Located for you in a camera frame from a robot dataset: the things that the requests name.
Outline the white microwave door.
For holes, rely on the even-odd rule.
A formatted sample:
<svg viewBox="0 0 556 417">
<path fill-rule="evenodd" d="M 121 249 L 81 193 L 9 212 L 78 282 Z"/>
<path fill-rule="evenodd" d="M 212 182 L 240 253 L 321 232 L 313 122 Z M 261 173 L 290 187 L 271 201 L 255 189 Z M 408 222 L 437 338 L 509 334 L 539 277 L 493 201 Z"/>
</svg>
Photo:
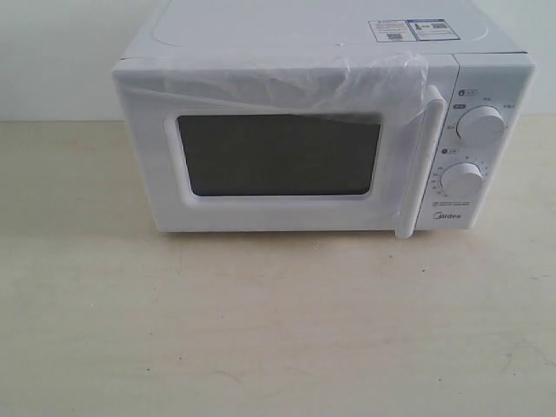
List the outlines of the white microwave door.
<svg viewBox="0 0 556 417">
<path fill-rule="evenodd" d="M 424 112 L 410 122 L 360 124 L 315 116 L 198 114 L 116 91 L 157 229 L 162 232 L 417 228 L 458 74 L 429 63 Z"/>
</svg>

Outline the white microwave oven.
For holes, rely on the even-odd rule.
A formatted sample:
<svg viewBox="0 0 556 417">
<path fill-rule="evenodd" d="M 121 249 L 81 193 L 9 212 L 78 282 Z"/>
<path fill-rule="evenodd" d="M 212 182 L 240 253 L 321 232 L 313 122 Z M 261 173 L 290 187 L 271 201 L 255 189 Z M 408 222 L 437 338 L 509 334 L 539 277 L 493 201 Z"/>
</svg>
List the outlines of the white microwave oven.
<svg viewBox="0 0 556 417">
<path fill-rule="evenodd" d="M 378 43 L 369 21 L 445 19 L 457 41 Z M 471 228 L 486 200 L 512 134 L 534 63 L 470 1 L 164 1 L 140 28 L 123 59 L 239 62 L 270 57 L 379 57 L 409 51 L 451 56 L 458 74 L 434 154 L 415 231 Z M 479 106 L 496 108 L 506 124 L 495 143 L 468 144 L 456 130 Z M 482 190 L 467 198 L 442 192 L 440 176 L 470 162 Z"/>
</svg>

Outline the gray printed label sticker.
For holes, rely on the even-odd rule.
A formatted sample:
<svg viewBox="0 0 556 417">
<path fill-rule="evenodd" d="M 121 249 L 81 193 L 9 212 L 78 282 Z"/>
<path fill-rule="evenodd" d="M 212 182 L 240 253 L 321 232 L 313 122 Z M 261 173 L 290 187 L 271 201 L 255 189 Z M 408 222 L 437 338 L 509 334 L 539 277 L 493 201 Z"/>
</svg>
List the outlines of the gray printed label sticker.
<svg viewBox="0 0 556 417">
<path fill-rule="evenodd" d="M 441 42 L 460 40 L 445 19 L 369 21 L 378 43 Z"/>
</svg>

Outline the lower white control knob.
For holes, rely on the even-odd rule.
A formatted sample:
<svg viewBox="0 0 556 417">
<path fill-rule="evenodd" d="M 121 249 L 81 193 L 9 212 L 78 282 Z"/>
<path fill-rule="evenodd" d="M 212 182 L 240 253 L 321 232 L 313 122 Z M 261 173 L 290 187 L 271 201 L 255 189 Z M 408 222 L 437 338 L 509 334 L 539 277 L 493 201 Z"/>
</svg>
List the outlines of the lower white control knob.
<svg viewBox="0 0 556 417">
<path fill-rule="evenodd" d="M 483 188 L 483 183 L 479 167 L 470 162 L 454 164 L 440 176 L 442 192 L 457 198 L 478 194 Z"/>
</svg>

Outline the white control knob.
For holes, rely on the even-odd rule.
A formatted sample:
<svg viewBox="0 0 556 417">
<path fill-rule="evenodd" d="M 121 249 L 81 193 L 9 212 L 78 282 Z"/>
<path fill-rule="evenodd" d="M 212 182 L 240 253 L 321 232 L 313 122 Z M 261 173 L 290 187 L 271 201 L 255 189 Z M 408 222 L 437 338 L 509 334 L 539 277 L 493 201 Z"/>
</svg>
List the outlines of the white control knob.
<svg viewBox="0 0 556 417">
<path fill-rule="evenodd" d="M 459 138 L 468 144 L 495 143 L 505 133 L 506 124 L 500 112 L 491 106 L 470 109 L 457 123 Z"/>
<path fill-rule="evenodd" d="M 478 194 L 483 188 L 483 183 L 479 167 L 470 162 L 454 164 L 440 176 L 442 192 L 457 198 Z"/>
</svg>

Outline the upper white control knob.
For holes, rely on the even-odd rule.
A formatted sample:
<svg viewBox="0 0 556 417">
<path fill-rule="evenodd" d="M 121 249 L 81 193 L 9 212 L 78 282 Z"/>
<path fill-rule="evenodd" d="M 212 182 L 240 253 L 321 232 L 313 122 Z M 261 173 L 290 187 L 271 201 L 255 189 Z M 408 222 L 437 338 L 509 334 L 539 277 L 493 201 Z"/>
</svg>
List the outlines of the upper white control knob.
<svg viewBox="0 0 556 417">
<path fill-rule="evenodd" d="M 470 109 L 457 123 L 459 138 L 468 144 L 495 143 L 505 133 L 506 124 L 500 112 L 491 106 Z"/>
</svg>

